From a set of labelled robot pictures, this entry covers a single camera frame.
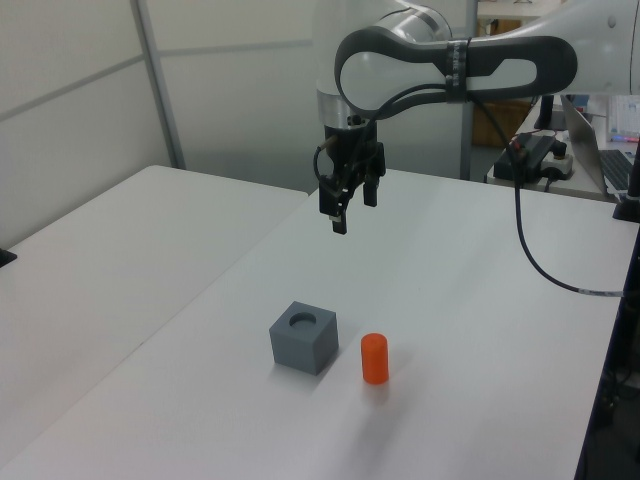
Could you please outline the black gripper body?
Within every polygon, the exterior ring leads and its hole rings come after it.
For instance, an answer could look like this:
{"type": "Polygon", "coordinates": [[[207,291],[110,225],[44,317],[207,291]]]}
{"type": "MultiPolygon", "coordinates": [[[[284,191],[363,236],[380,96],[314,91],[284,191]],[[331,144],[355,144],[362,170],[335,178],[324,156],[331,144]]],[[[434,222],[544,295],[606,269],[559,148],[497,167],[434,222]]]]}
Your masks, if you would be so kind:
{"type": "Polygon", "coordinates": [[[338,129],[324,127],[325,139],[335,136],[335,142],[327,148],[327,155],[333,163],[332,174],[343,176],[345,167],[353,163],[357,172],[366,170],[367,160],[377,149],[377,127],[338,129]]]}

